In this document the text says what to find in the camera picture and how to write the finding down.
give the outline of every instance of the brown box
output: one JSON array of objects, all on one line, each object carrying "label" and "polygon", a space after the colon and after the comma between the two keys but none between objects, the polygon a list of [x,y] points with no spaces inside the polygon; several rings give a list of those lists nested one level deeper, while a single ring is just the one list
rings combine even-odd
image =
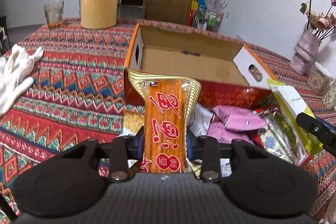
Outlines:
[{"label": "brown box", "polygon": [[[251,65],[260,78],[251,74]],[[128,80],[128,69],[158,75],[186,76],[201,85],[199,103],[253,108],[270,94],[267,78],[276,80],[247,46],[200,33],[137,24],[125,60],[125,102],[144,105]]]},{"label": "brown box", "polygon": [[192,0],[143,0],[144,18],[187,25]]}]

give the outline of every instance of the open cardboard box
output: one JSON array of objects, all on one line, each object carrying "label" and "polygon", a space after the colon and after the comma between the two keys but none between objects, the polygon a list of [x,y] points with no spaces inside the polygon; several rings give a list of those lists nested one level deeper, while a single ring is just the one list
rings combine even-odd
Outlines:
[{"label": "open cardboard box", "polygon": [[[259,70],[257,81],[249,67]],[[144,105],[128,80],[128,69],[156,75],[185,76],[201,85],[205,107],[253,108],[270,94],[267,78],[276,77],[246,45],[200,33],[176,32],[137,24],[125,60],[125,102]]]}]

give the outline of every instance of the pink vase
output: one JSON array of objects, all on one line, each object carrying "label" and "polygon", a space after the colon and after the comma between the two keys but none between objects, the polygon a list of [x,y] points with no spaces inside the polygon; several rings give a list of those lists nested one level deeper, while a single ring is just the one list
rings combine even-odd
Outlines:
[{"label": "pink vase", "polygon": [[294,48],[295,55],[289,66],[300,75],[310,75],[313,64],[317,59],[320,44],[320,39],[304,29],[299,41],[296,43]]}]

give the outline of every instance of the patterned tablecloth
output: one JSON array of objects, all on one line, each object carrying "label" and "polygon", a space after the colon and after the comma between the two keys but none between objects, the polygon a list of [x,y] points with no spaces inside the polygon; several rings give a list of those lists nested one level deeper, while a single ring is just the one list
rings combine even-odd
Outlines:
[{"label": "patterned tablecloth", "polygon": [[[120,19],[113,28],[85,30],[79,19],[71,18],[60,29],[50,31],[43,26],[19,43],[31,52],[42,46],[44,56],[31,73],[34,85],[0,120],[0,190],[14,210],[11,189],[19,174],[90,137],[112,141],[122,131],[124,108],[138,110],[124,105],[123,86],[124,59],[135,24],[134,20]],[[142,20],[142,24],[201,32],[173,23]],[[264,48],[250,47],[280,81],[297,88],[315,115],[336,124],[336,112],[324,107],[321,97],[307,86],[306,77],[289,67],[289,60]],[[335,166],[334,157],[326,152],[305,166],[320,185],[320,198],[312,211],[317,219],[334,191],[331,176]],[[101,164],[99,173],[107,172],[108,166]],[[8,223],[1,212],[0,222]]]}]

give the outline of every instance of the glass cup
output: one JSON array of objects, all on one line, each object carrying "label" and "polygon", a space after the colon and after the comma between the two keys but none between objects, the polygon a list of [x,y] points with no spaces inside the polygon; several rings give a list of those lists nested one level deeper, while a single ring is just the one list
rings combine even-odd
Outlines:
[{"label": "glass cup", "polygon": [[64,0],[57,0],[43,5],[44,15],[47,20],[48,29],[58,28],[62,25],[64,11]]}]

